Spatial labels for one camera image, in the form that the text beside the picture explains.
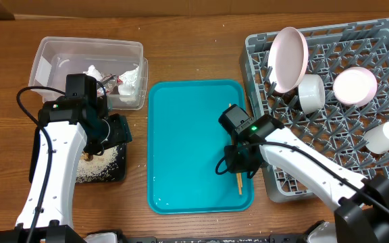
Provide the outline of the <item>large pink plate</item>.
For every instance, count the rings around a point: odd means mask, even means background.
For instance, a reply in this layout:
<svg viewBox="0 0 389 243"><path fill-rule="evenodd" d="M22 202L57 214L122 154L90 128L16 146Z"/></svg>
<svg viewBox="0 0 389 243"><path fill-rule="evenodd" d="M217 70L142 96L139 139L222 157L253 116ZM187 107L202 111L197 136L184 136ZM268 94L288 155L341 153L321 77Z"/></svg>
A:
<svg viewBox="0 0 389 243"><path fill-rule="evenodd" d="M272 68L269 81L276 84L275 91L286 93L296 88L307 69L309 50L303 34L293 27L285 27L276 35L268 56Z"/></svg>

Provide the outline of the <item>red foil wrapper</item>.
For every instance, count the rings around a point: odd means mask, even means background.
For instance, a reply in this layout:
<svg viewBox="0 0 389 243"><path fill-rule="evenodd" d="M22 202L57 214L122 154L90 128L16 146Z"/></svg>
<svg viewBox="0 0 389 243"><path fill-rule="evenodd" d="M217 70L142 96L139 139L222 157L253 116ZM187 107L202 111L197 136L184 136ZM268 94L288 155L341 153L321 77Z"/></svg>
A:
<svg viewBox="0 0 389 243"><path fill-rule="evenodd" d="M107 92L111 92L117 85L118 77L116 75L105 76L100 83L105 87Z"/></svg>

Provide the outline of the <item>small white cup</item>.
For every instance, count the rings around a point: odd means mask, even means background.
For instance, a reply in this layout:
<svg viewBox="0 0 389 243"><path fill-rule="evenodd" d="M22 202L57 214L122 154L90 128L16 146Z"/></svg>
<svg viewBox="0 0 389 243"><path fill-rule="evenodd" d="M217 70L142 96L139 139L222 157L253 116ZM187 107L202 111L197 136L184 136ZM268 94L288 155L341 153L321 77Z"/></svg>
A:
<svg viewBox="0 0 389 243"><path fill-rule="evenodd" d="M375 154L382 154L389 151L389 121L368 130L364 134L367 141L366 147Z"/></svg>

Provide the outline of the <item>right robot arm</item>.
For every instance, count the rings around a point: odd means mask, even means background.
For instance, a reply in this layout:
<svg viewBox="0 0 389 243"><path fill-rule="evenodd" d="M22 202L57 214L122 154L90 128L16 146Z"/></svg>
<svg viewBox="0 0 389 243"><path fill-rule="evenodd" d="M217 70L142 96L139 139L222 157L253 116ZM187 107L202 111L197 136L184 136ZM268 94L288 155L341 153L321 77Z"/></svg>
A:
<svg viewBox="0 0 389 243"><path fill-rule="evenodd" d="M277 119L223 113L231 135L223 161L230 173L252 176L262 163L279 167L310 189L334 214L312 227L302 242L389 242L389 179L348 170L299 140Z"/></svg>

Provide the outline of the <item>brown food scrap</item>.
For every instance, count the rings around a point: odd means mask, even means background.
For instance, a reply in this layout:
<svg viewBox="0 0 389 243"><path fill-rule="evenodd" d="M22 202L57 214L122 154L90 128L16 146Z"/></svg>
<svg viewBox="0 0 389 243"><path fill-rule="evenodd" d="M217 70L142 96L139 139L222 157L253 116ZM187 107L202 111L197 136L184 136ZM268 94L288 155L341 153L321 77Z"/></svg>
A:
<svg viewBox="0 0 389 243"><path fill-rule="evenodd" d="M93 158L94 158L93 155L90 155L90 154L88 154L86 152L82 152L81 157L80 157L80 159L83 160L83 161L92 161Z"/></svg>

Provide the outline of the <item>grey bowl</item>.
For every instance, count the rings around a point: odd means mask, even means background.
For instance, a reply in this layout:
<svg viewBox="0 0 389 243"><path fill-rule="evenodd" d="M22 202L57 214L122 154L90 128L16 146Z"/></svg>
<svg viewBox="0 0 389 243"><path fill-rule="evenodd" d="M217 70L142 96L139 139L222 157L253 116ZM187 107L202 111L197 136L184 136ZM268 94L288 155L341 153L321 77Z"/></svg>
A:
<svg viewBox="0 0 389 243"><path fill-rule="evenodd" d="M321 76L305 74L298 86L299 102L304 114L322 109L325 105L325 89Z"/></svg>

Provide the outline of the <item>white napkin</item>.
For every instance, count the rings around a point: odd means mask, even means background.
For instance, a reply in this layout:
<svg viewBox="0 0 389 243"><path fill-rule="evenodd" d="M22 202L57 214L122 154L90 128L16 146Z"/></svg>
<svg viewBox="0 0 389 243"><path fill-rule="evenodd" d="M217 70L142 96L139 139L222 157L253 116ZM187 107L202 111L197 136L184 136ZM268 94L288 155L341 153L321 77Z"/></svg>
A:
<svg viewBox="0 0 389 243"><path fill-rule="evenodd" d="M129 103L134 102L136 100L135 93L139 87L138 74L139 74L139 66L134 65L135 68L133 70L128 70L123 74L104 74L100 72L94 65L90 65L88 70L84 72L84 74L95 78L98 82L100 82L105 76L108 75L116 75L117 85L111 92L107 92L107 95L119 95L119 99L122 102Z"/></svg>

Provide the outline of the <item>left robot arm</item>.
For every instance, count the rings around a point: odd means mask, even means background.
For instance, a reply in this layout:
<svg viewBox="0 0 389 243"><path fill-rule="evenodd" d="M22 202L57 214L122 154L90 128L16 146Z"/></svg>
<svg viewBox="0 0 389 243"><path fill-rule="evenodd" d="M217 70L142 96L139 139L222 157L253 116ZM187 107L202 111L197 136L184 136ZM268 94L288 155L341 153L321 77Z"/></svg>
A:
<svg viewBox="0 0 389 243"><path fill-rule="evenodd" d="M0 231L0 242L85 242L72 217L81 155L102 155L131 140L126 118L109 115L103 99L47 101L38 115L30 192L15 227Z"/></svg>

